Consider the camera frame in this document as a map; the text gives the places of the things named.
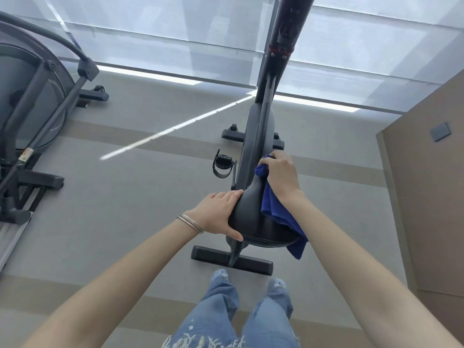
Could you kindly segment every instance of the microfiber cloth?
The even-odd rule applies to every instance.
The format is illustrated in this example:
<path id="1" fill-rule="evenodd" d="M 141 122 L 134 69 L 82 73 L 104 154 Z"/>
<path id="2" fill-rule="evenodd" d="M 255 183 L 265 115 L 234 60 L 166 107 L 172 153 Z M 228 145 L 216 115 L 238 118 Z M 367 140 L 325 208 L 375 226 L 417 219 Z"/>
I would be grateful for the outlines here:
<path id="1" fill-rule="evenodd" d="M 274 158 L 270 155 L 266 155 L 264 157 Z M 261 212 L 264 214 L 264 216 L 269 217 L 270 219 L 274 220 L 275 222 L 281 225 L 286 225 L 290 227 L 292 230 L 294 230 L 300 235 L 296 242 L 294 242 L 293 244 L 287 247 L 288 251 L 296 259 L 300 260 L 303 254 L 303 251 L 305 250 L 306 242 L 308 241 L 308 239 L 305 236 L 305 233 L 301 229 L 300 225 L 293 218 L 293 216 L 280 203 L 279 199 L 277 199 L 269 183 L 267 182 L 267 176 L 269 175 L 268 166 L 265 164 L 257 166 L 255 168 L 255 175 L 261 178 L 266 178 L 266 186 L 264 187 L 263 203 L 261 204 Z"/>

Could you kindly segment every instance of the hand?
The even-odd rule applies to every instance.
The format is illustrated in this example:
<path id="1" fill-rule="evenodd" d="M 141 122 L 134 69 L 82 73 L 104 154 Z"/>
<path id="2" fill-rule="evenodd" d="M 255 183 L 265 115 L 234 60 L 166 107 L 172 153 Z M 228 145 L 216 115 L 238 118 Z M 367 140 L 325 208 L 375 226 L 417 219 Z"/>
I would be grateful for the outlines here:
<path id="1" fill-rule="evenodd" d="M 185 212 L 193 221 L 214 234 L 225 234 L 238 241 L 243 241 L 240 232 L 230 228 L 228 220 L 243 190 L 231 190 L 227 193 L 212 193 L 204 198 L 194 209 Z"/>
<path id="2" fill-rule="evenodd" d="M 297 170 L 290 156 L 283 151 L 275 150 L 270 156 L 275 159 L 265 157 L 258 164 L 266 164 L 269 167 L 267 181 L 277 199 L 285 205 L 296 196 L 303 194 L 298 183 Z"/>

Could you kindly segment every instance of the ripped jeans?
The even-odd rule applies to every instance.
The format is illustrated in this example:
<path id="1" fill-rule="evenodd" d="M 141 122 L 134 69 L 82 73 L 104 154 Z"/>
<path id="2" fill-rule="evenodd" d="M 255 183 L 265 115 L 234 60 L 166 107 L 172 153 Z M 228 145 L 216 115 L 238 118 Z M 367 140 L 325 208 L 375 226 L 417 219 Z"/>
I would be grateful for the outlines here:
<path id="1" fill-rule="evenodd" d="M 240 337 L 231 325 L 238 306 L 235 286 L 217 277 L 162 348 L 300 348 L 290 326 L 293 307 L 285 289 L 275 288 L 259 302 Z"/>

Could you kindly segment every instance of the leg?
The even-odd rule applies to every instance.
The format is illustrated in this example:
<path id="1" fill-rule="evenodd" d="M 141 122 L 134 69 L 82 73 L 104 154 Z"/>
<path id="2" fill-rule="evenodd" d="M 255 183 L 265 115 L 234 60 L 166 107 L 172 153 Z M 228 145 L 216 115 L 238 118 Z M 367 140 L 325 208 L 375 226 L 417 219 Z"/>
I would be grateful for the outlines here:
<path id="1" fill-rule="evenodd" d="M 253 348 L 299 348 L 298 339 L 290 326 L 293 306 L 285 282 L 269 282 L 264 299 L 250 314 L 243 327 L 244 346 Z"/>
<path id="2" fill-rule="evenodd" d="M 237 335 L 231 320 L 239 306 L 239 294 L 224 269 L 211 277 L 208 291 L 162 348 L 214 348 L 233 344 Z"/>

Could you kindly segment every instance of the exercise bike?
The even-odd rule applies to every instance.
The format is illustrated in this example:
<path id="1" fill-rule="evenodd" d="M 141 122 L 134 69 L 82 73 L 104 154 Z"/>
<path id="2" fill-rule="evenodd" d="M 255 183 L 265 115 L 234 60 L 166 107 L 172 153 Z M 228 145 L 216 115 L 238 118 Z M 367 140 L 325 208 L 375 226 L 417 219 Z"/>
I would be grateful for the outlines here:
<path id="1" fill-rule="evenodd" d="M 28 32 L 55 40 L 79 57 L 74 82 L 64 64 Z M 64 178 L 33 171 L 75 106 L 107 101 L 104 87 L 84 90 L 99 73 L 70 41 L 0 11 L 0 271 L 49 190 Z"/>
<path id="2" fill-rule="evenodd" d="M 213 172 L 225 178 L 232 172 L 232 190 L 243 189 L 231 216 L 229 225 L 243 235 L 243 242 L 226 237 L 229 252 L 194 246 L 191 258 L 219 266 L 271 276 L 272 262 L 240 255 L 248 245 L 275 248 L 293 244 L 299 235 L 285 225 L 278 224 L 261 213 L 265 181 L 255 175 L 259 160 L 275 149 L 284 149 L 284 142 L 274 131 L 274 112 L 271 109 L 283 71 L 292 54 L 301 29 L 314 0 L 275 0 L 265 46 L 265 56 L 258 76 L 257 94 L 250 108 L 246 130 L 239 132 L 233 124 L 225 129 L 222 138 L 243 143 L 237 161 L 217 152 Z M 229 170 L 226 174 L 217 171 Z"/>

